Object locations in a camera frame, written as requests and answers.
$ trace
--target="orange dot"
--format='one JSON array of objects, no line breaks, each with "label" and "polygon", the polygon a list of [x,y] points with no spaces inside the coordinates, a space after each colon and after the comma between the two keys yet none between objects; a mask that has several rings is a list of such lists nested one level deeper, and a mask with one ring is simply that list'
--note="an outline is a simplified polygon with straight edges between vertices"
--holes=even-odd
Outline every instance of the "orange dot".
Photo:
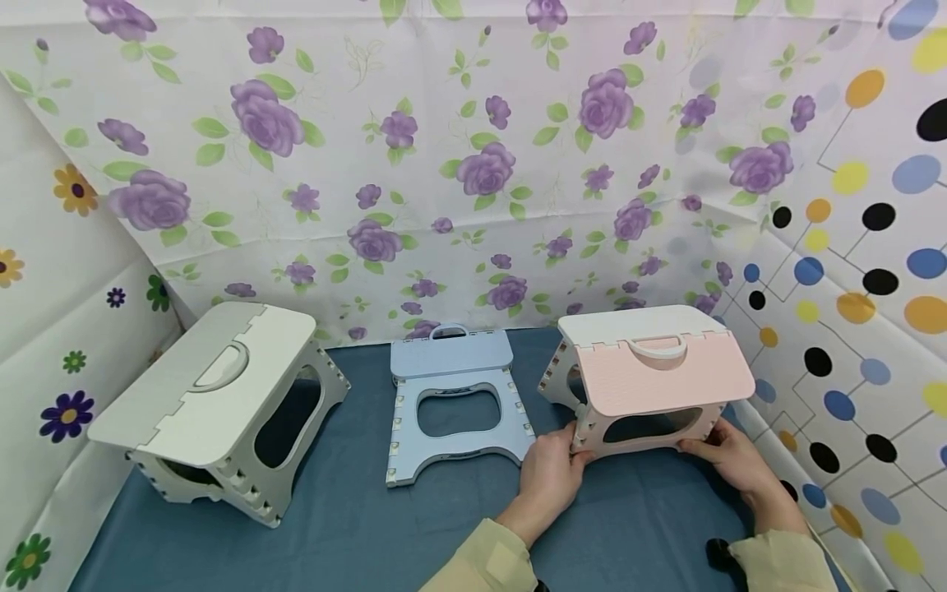
[{"label": "orange dot", "polygon": [[875,315],[875,303],[864,294],[848,292],[835,300],[835,308],[842,318],[849,323],[861,325],[867,323]]},{"label": "orange dot", "polygon": [[809,205],[806,206],[806,218],[813,224],[825,222],[829,219],[829,214],[831,214],[831,204],[821,197],[810,201]]},{"label": "orange dot", "polygon": [[882,94],[884,88],[884,72],[881,70],[866,70],[849,83],[845,91],[845,102],[852,109],[867,107]]},{"label": "orange dot", "polygon": [[858,518],[855,517],[855,514],[845,506],[832,506],[829,511],[831,514],[831,519],[835,521],[835,525],[848,536],[854,539],[862,538],[862,525],[858,522]]},{"label": "orange dot", "polygon": [[907,324],[928,335],[947,331],[947,301],[936,296],[918,296],[904,307]]}]

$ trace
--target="blue dot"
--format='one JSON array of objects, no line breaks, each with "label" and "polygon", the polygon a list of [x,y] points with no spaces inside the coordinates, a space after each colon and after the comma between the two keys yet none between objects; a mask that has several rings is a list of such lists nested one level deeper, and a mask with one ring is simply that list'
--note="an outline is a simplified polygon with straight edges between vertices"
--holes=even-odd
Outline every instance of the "blue dot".
[{"label": "blue dot", "polygon": [[939,178],[940,161],[930,154],[918,154],[898,165],[891,175],[891,183],[901,193],[914,195],[933,187]]},{"label": "blue dot", "polygon": [[887,495],[876,489],[864,488],[862,490],[862,503],[865,504],[866,510],[872,516],[885,524],[895,526],[901,522],[901,513],[894,503],[888,499]]},{"label": "blue dot", "polygon": [[862,378],[873,385],[887,385],[891,380],[891,370],[881,360],[867,358],[862,360]]},{"label": "blue dot", "polygon": [[822,263],[815,257],[806,257],[795,265],[795,280],[804,286],[814,286],[825,275]]},{"label": "blue dot", "polygon": [[776,389],[761,378],[757,379],[757,395],[767,403],[776,400]]},{"label": "blue dot", "polygon": [[907,256],[907,268],[921,279],[934,279],[947,270],[947,256],[937,249],[918,249]]},{"label": "blue dot", "polygon": [[816,506],[817,508],[826,507],[826,495],[821,488],[816,487],[812,483],[806,483],[802,486],[802,495],[806,500]]}]

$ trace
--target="purple flower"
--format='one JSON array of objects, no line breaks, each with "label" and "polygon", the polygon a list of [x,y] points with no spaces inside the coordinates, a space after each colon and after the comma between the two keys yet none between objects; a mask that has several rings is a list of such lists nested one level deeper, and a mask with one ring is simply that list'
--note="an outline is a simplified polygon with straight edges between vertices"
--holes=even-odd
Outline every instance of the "purple flower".
[{"label": "purple flower", "polygon": [[650,167],[647,167],[639,177],[638,188],[643,189],[651,183],[654,183],[654,179],[657,178],[657,173],[659,172],[661,172],[661,167],[659,165],[651,165]]},{"label": "purple flower", "polygon": [[434,297],[438,295],[438,285],[428,278],[419,280],[418,283],[411,286],[411,290],[414,291],[415,296],[418,298],[424,298],[425,296]]},{"label": "purple flower", "polygon": [[815,119],[815,99],[809,95],[799,95],[793,102],[793,116],[789,122],[798,134],[806,129],[806,124]]},{"label": "purple flower", "polygon": [[487,303],[498,311],[512,308],[523,301],[527,295],[527,281],[516,276],[506,276],[500,283],[487,292]]},{"label": "purple flower", "polygon": [[283,36],[272,27],[257,27],[250,31],[246,40],[250,42],[250,59],[254,63],[273,63],[283,50]]},{"label": "purple flower", "polygon": [[681,200],[681,205],[684,206],[684,209],[690,212],[699,212],[701,211],[701,202],[700,195],[689,195],[683,200]]},{"label": "purple flower", "polygon": [[319,197],[319,190],[305,183],[299,184],[299,187],[295,191],[290,191],[287,197],[290,198],[290,206],[297,212],[311,214],[313,210],[319,209],[319,202],[315,201]]},{"label": "purple flower", "polygon": [[793,171],[793,158],[789,144],[773,142],[766,148],[747,148],[730,161],[730,185],[744,188],[750,193],[769,193],[786,180]]},{"label": "purple flower", "polygon": [[440,327],[440,323],[437,321],[425,321],[422,319],[418,321],[418,324],[415,325],[414,330],[407,334],[405,339],[421,339],[422,337],[428,337],[431,335],[431,331],[437,327]]},{"label": "purple flower", "polygon": [[248,283],[243,283],[242,281],[227,284],[227,287],[223,290],[231,296],[239,296],[241,298],[252,298],[257,295],[257,291],[253,289],[253,286]]},{"label": "purple flower", "polygon": [[562,259],[569,249],[572,248],[572,239],[568,237],[557,237],[546,243],[546,256],[550,259]]},{"label": "purple flower", "polygon": [[510,267],[512,267],[511,261],[509,255],[504,255],[503,253],[497,253],[493,257],[490,257],[490,263],[496,265],[498,269],[510,269]]},{"label": "purple flower", "polygon": [[716,112],[717,101],[712,99],[710,95],[701,93],[696,98],[689,100],[688,104],[684,105],[684,109],[681,110],[681,113],[684,114],[684,116],[681,117],[681,127],[700,127],[704,125],[708,117]]},{"label": "purple flower", "polygon": [[305,132],[299,116],[279,104],[277,94],[263,81],[247,81],[230,87],[230,106],[247,136],[267,152],[285,158],[293,145],[302,144]]},{"label": "purple flower", "polygon": [[615,176],[615,172],[608,168],[608,165],[602,165],[597,170],[590,170],[585,177],[585,186],[590,191],[605,191],[608,188],[608,180]]},{"label": "purple flower", "polygon": [[608,139],[615,130],[628,125],[634,101],[625,92],[628,79],[618,68],[595,74],[589,87],[582,91],[579,121],[589,134]]},{"label": "purple flower", "polygon": [[109,118],[98,123],[98,130],[125,152],[131,152],[139,156],[148,154],[148,147],[145,146],[145,135],[139,132],[131,123]]},{"label": "purple flower", "polygon": [[512,111],[506,101],[497,95],[487,99],[487,115],[490,117],[490,123],[498,130],[507,129],[507,117]]},{"label": "purple flower", "polygon": [[645,203],[635,197],[620,209],[615,217],[615,238],[620,241],[637,241],[644,229],[651,225],[651,214]]},{"label": "purple flower", "polygon": [[450,218],[438,218],[434,220],[434,223],[431,224],[431,227],[434,228],[434,231],[438,234],[447,234],[448,232],[454,230],[454,223],[451,222]]},{"label": "purple flower", "polygon": [[378,198],[382,197],[382,188],[369,184],[359,189],[355,197],[358,198],[358,207],[369,209],[378,203]]},{"label": "purple flower", "polygon": [[40,413],[40,419],[46,420],[40,427],[40,436],[52,434],[54,444],[63,441],[67,435],[77,438],[82,426],[92,420],[90,409],[95,403],[94,399],[85,398],[84,390],[77,390],[72,397],[63,393],[56,398],[55,407],[47,407]]},{"label": "purple flower", "polygon": [[414,134],[418,132],[418,122],[401,111],[392,111],[382,121],[382,132],[387,134],[384,142],[389,148],[411,148],[414,146]]},{"label": "purple flower", "polygon": [[146,33],[154,33],[158,25],[152,18],[125,0],[83,0],[85,18],[99,33],[114,33],[122,41],[145,41]]},{"label": "purple flower", "polygon": [[567,20],[569,15],[560,0],[529,0],[527,4],[527,22],[543,33],[551,33]]},{"label": "purple flower", "polygon": [[654,41],[654,37],[657,36],[657,27],[652,21],[648,21],[633,28],[628,36],[629,39],[625,42],[625,55],[636,56]]},{"label": "purple flower", "polygon": [[366,261],[393,261],[404,248],[400,236],[369,218],[348,230],[348,244]]},{"label": "purple flower", "polygon": [[516,157],[503,144],[491,142],[480,154],[464,158],[457,167],[456,179],[464,184],[467,195],[491,195],[507,183],[515,164]]},{"label": "purple flower", "polygon": [[174,228],[188,219],[188,186],[156,170],[140,170],[109,193],[109,207],[136,230]]}]

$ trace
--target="purple rose print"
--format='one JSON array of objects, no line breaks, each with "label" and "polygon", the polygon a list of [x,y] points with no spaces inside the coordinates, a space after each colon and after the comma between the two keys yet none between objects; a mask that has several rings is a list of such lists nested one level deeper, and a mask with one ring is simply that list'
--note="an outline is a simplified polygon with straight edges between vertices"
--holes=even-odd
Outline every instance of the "purple rose print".
[{"label": "purple rose print", "polygon": [[773,142],[766,148],[754,146],[744,149],[730,161],[730,185],[750,193],[769,193],[786,180],[793,171],[789,144]]},{"label": "purple rose print", "polygon": [[247,136],[267,152],[283,158],[302,144],[305,132],[299,116],[279,104],[277,94],[263,81],[247,81],[230,87],[230,106]]},{"label": "purple rose print", "polygon": [[513,156],[503,144],[491,142],[480,154],[464,158],[457,167],[456,179],[464,184],[467,195],[490,195],[496,193],[513,175]]},{"label": "purple rose print", "polygon": [[382,132],[386,134],[384,143],[388,148],[411,148],[414,134],[418,132],[418,122],[401,111],[392,111],[382,121]]},{"label": "purple rose print", "polygon": [[490,117],[490,123],[497,130],[507,129],[507,117],[512,113],[506,101],[493,95],[487,99],[487,115]]},{"label": "purple rose print", "polygon": [[431,227],[434,228],[434,231],[438,234],[447,234],[448,232],[454,230],[454,223],[451,222],[450,218],[438,218],[434,220],[434,223],[431,224]]},{"label": "purple rose print", "polygon": [[689,100],[688,104],[684,105],[684,109],[681,110],[681,113],[684,114],[684,116],[681,117],[681,127],[700,127],[704,125],[708,117],[716,112],[717,101],[712,99],[710,95],[701,93],[696,98]]},{"label": "purple rose print", "polygon": [[612,137],[615,130],[628,125],[634,101],[625,92],[628,79],[618,68],[595,74],[589,87],[582,91],[579,121],[589,134],[601,139]]},{"label": "purple rose print", "polygon": [[813,119],[815,119],[815,99],[809,95],[796,97],[793,102],[793,116],[789,118],[796,133],[805,130],[806,125]]},{"label": "purple rose print", "polygon": [[295,191],[290,191],[290,206],[297,212],[305,214],[313,213],[313,210],[319,209],[319,202],[315,201],[319,197],[319,190],[313,189],[302,183]]},{"label": "purple rose print", "polygon": [[551,33],[567,20],[569,15],[560,0],[529,0],[527,4],[527,22],[543,33]]},{"label": "purple rose print", "polygon": [[253,289],[253,286],[248,283],[243,283],[242,281],[227,284],[227,287],[223,290],[231,296],[238,296],[240,298],[252,298],[257,295],[257,291]]},{"label": "purple rose print", "polygon": [[355,197],[358,198],[358,207],[369,209],[378,203],[378,198],[382,197],[382,188],[377,185],[366,185],[358,190]]},{"label": "purple rose print", "polygon": [[99,33],[114,33],[122,41],[145,41],[146,33],[154,33],[158,25],[152,18],[125,0],[83,0],[85,18]]},{"label": "purple rose print", "polygon": [[393,261],[404,248],[400,236],[369,218],[348,230],[348,244],[366,261]]},{"label": "purple rose print", "polygon": [[585,177],[585,186],[590,191],[605,191],[608,188],[608,180],[615,176],[615,172],[608,168],[608,165],[602,165],[597,170],[590,170]]},{"label": "purple rose print", "polygon": [[657,173],[661,172],[661,167],[659,165],[651,165],[641,173],[641,176],[638,179],[638,188],[643,189],[654,183],[654,179],[657,178]]},{"label": "purple rose print", "polygon": [[615,217],[615,238],[620,241],[637,241],[641,233],[651,225],[652,212],[639,198],[618,211]]},{"label": "purple rose print", "polygon": [[498,311],[512,308],[523,301],[527,295],[527,281],[516,276],[506,276],[500,283],[487,292],[487,303]]},{"label": "purple rose print", "polygon": [[625,42],[625,55],[636,56],[645,50],[645,47],[654,41],[657,36],[657,27],[652,21],[642,23],[633,28],[629,33],[629,39]]},{"label": "purple rose print", "polygon": [[148,154],[148,147],[145,146],[145,135],[139,132],[131,123],[109,118],[98,123],[98,130],[125,152],[131,152],[139,156]]},{"label": "purple rose print", "polygon": [[272,27],[257,27],[250,31],[246,40],[250,42],[250,59],[254,63],[273,63],[285,46],[283,36]]},{"label": "purple rose print", "polygon": [[504,255],[503,253],[497,253],[493,257],[490,257],[490,263],[496,265],[497,269],[510,269],[512,267],[512,259],[509,258],[509,255]]},{"label": "purple rose print", "polygon": [[174,228],[188,219],[188,186],[156,170],[140,170],[109,193],[109,207],[135,230]]}]

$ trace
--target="black dot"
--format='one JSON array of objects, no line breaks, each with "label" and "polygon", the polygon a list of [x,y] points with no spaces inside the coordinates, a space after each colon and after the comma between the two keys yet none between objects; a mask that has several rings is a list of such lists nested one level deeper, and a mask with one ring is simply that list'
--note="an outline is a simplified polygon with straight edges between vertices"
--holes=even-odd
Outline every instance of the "black dot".
[{"label": "black dot", "polygon": [[865,438],[865,446],[871,455],[881,462],[894,462],[898,459],[898,450],[891,440],[879,434],[870,434]]},{"label": "black dot", "polygon": [[898,289],[898,277],[886,269],[872,269],[862,278],[869,294],[887,296]]},{"label": "black dot", "polygon": [[831,374],[831,358],[822,348],[808,348],[803,355],[806,362],[806,370],[812,376],[829,376]]},{"label": "black dot", "polygon": [[928,142],[947,139],[947,99],[934,103],[918,119],[918,135]]},{"label": "black dot", "polygon": [[793,212],[786,206],[778,207],[773,212],[773,226],[776,228],[785,228],[793,221]]},{"label": "black dot", "polygon": [[813,442],[809,445],[809,456],[813,458],[815,466],[826,473],[836,474],[842,468],[838,462],[838,457],[832,449],[822,442]]},{"label": "black dot", "polygon": [[868,230],[878,232],[894,224],[894,217],[895,211],[891,204],[874,204],[862,214],[862,224]]},{"label": "black dot", "polygon": [[762,310],[766,306],[766,296],[759,290],[750,293],[750,308],[754,311]]}]

